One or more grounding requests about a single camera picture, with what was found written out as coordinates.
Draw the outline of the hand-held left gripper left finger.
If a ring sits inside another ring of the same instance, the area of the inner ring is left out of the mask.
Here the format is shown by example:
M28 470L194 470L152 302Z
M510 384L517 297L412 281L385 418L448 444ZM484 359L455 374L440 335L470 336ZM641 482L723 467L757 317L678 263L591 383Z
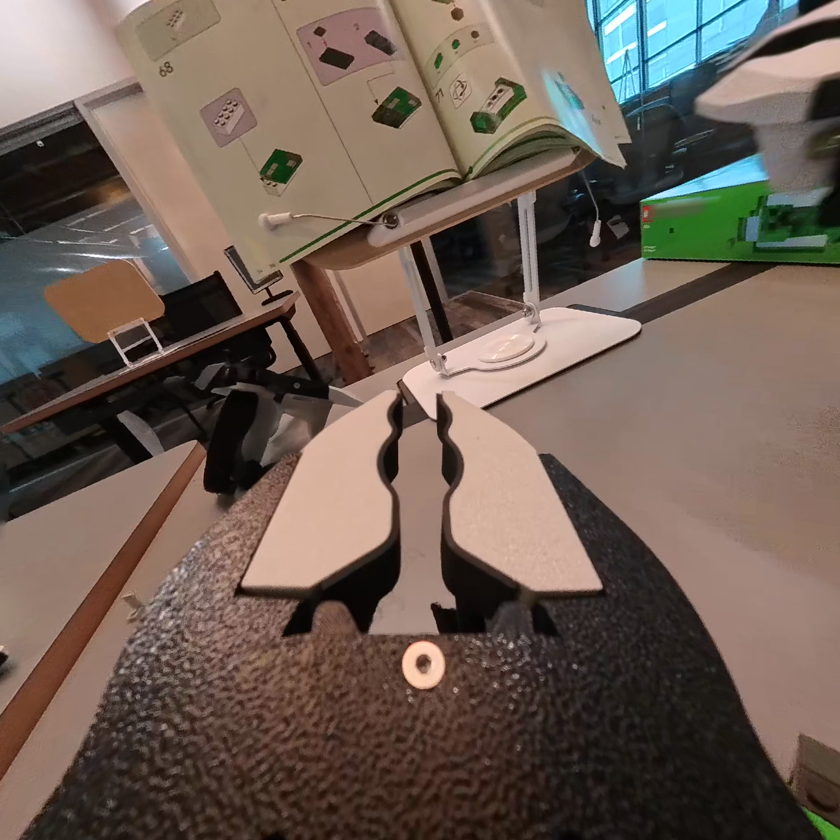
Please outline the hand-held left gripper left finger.
M398 441L403 398L385 391L302 450L239 591L297 605L285 636L312 630L317 608L342 604L367 633L401 573Z

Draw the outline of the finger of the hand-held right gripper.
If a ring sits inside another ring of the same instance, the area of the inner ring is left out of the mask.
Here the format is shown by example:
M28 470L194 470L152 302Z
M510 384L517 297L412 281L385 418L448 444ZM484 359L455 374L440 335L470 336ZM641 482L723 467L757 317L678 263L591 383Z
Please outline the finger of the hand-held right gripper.
M839 39L839 8L819 7L778 27L746 49L738 58L738 64L786 54L829 39Z
M754 127L839 116L839 44L811 43L737 65L695 101L702 117Z

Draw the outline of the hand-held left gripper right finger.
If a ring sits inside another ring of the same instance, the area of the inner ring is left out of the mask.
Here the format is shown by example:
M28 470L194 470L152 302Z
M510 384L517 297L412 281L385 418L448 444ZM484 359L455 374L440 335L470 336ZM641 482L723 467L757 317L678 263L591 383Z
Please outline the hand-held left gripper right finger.
M601 595L604 585L539 453L455 392L437 395L444 495L440 557L455 598L443 627L484 633L505 604Z

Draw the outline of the green lego box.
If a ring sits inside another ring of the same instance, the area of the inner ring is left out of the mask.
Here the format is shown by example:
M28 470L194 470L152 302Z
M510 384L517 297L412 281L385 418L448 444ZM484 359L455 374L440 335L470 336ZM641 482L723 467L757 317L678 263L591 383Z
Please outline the green lego box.
M819 222L831 191L778 192L754 154L643 200L642 257L837 267L838 226Z

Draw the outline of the black grid window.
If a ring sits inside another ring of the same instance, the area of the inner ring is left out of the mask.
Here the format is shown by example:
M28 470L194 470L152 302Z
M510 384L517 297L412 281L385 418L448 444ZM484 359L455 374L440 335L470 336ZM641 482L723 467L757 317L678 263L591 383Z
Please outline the black grid window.
M796 1L587 1L606 75L622 105L699 68L725 66L792 20Z

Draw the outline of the white stand with clear arms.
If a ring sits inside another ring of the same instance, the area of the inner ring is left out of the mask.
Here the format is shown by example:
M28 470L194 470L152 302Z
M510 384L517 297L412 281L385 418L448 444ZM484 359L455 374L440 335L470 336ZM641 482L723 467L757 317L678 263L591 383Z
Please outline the white stand with clear arms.
M345 270L397 252L413 297L425 362L402 376L426 415L437 415L437 394L454 392L487 407L629 341L641 332L633 318L546 308L539 299L534 207L541 186L583 169L593 155L576 145L538 152L466 181L448 147L377 154L363 167L342 152L314 174L294 175L300 157L277 150L259 175L265 195L250 190L245 210L250 247L261 264ZM412 247L420 239L515 200L524 293L522 314L458 346L436 344L424 305Z

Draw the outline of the clear acrylic holder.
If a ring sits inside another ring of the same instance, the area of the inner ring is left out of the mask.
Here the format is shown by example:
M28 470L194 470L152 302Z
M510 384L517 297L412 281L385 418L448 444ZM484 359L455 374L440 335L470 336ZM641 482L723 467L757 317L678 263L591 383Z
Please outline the clear acrylic holder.
M108 339L129 368L163 353L160 339L144 318L108 331Z

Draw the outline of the tan rounded board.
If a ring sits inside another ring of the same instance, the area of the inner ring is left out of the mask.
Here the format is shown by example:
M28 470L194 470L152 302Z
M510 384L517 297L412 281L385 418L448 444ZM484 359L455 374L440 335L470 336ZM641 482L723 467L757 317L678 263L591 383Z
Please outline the tan rounded board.
M165 304L135 260L113 259L47 286L44 299L57 316L89 343L109 340L133 322L155 321Z

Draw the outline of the instruction booklet on stand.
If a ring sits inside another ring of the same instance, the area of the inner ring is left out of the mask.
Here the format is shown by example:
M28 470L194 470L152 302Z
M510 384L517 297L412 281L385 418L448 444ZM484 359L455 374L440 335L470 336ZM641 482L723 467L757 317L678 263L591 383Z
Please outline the instruction booklet on stand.
M466 181L573 145L625 165L585 2L148 2L117 35L255 279L284 266L255 259L245 215L276 151L294 175L422 144Z

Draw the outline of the wooden post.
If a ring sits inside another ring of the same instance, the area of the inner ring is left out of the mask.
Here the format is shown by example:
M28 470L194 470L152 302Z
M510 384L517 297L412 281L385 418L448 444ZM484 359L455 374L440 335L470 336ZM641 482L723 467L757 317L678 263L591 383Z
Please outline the wooden post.
M290 265L346 385L373 375L373 368L340 303L328 273L306 260Z

